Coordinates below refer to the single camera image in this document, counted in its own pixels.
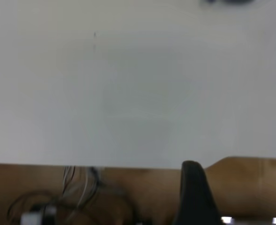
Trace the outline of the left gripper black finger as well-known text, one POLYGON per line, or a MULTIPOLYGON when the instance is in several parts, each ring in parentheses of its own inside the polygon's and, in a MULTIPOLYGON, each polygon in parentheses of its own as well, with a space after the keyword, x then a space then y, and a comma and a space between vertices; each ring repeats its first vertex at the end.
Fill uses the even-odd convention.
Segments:
POLYGON ((222 225, 205 171, 195 161, 184 161, 181 168, 179 209, 174 225, 222 225))

